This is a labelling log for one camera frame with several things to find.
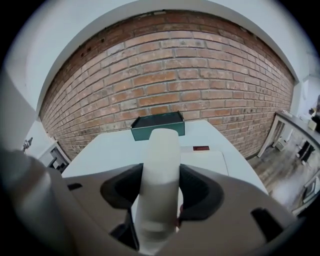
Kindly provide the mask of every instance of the wooden floor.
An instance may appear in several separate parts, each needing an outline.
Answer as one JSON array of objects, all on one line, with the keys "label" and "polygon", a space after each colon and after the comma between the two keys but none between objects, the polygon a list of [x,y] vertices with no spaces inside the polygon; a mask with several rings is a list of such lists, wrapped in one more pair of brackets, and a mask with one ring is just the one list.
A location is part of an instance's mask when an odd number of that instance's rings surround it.
[{"label": "wooden floor", "polygon": [[302,203],[304,184],[320,168],[320,154],[314,151],[305,166],[296,158],[298,145],[304,140],[298,133],[293,133],[283,151],[269,147],[261,158],[248,160],[255,170],[269,195],[292,211]]}]

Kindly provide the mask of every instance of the white tabletop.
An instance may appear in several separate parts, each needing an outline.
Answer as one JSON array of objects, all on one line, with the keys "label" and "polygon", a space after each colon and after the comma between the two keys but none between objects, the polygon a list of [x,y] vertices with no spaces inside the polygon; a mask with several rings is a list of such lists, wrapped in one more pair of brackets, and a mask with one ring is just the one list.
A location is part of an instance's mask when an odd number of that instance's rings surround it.
[{"label": "white tabletop", "polygon": [[[186,122],[185,135],[179,136],[179,143],[181,147],[210,146],[210,150],[222,152],[230,177],[251,183],[268,193],[245,158],[207,121]],[[62,176],[82,176],[143,163],[147,145],[147,140],[135,141],[130,130],[100,134],[76,156]]]}]

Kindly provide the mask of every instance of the teal box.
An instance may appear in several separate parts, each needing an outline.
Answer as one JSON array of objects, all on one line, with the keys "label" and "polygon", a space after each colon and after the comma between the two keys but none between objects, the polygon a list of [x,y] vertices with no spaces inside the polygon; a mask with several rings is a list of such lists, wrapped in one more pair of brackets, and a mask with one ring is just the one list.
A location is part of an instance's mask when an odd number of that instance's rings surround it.
[{"label": "teal box", "polygon": [[179,136],[185,135],[185,120],[178,112],[154,114],[138,117],[131,125],[135,141],[147,141],[154,129],[165,128],[177,131]]}]

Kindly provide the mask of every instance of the red indicator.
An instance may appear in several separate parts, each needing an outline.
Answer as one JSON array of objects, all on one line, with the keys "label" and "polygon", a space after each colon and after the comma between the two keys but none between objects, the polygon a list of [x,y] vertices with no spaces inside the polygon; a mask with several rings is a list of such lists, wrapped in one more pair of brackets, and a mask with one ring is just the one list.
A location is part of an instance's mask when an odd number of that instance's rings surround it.
[{"label": "red indicator", "polygon": [[194,146],[193,151],[210,150],[209,146]]}]

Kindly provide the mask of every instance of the brick wall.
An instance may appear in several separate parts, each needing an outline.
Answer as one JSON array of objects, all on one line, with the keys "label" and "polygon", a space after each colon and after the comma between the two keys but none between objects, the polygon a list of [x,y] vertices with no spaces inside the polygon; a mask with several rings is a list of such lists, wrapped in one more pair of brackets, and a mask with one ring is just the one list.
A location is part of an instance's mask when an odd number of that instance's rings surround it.
[{"label": "brick wall", "polygon": [[247,157],[274,112],[289,110],[293,87],[280,58],[238,25],[196,12],[149,13],[79,47],[52,81],[40,118],[71,159],[100,133],[171,111],[208,120]]}]

